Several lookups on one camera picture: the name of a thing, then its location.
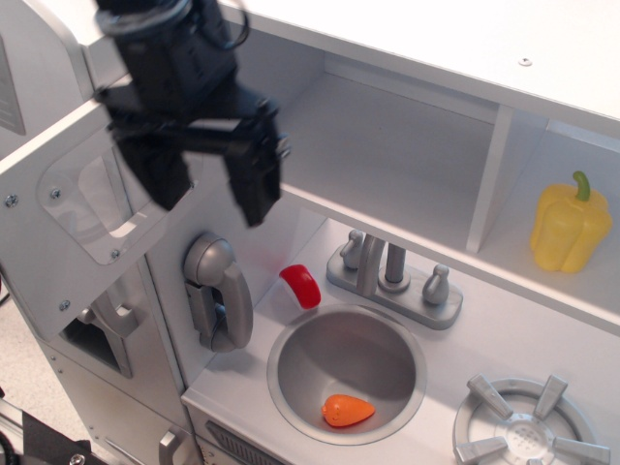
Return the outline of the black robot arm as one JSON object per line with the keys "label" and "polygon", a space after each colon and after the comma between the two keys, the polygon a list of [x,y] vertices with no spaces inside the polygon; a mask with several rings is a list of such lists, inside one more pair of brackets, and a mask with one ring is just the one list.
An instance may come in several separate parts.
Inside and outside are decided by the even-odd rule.
{"label": "black robot arm", "polygon": [[223,157],[248,226],[280,198],[280,164],[290,148],[277,107],[237,82],[231,37],[215,1],[100,1],[96,21],[131,77],[101,88],[116,145],[147,194],[172,210],[189,190],[185,152]]}

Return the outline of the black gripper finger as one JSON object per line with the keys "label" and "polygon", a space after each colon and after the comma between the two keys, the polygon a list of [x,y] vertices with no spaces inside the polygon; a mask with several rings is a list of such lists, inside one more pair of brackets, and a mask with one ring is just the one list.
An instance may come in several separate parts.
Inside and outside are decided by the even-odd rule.
{"label": "black gripper finger", "polygon": [[179,149],[156,137],[119,139],[117,145],[146,193],[166,211],[190,189],[188,168]]}
{"label": "black gripper finger", "polygon": [[234,199],[246,225],[257,227],[280,199],[278,155],[252,144],[233,144],[224,162]]}

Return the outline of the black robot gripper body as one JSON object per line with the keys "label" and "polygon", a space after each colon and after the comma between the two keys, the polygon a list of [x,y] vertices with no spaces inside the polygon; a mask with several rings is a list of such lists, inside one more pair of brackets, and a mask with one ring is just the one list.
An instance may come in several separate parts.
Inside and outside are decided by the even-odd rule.
{"label": "black robot gripper body", "polygon": [[277,107],[236,80],[232,38],[216,18],[104,18],[131,82],[100,90],[124,155],[152,170],[180,152],[224,156],[236,170],[276,170],[290,152],[276,125]]}

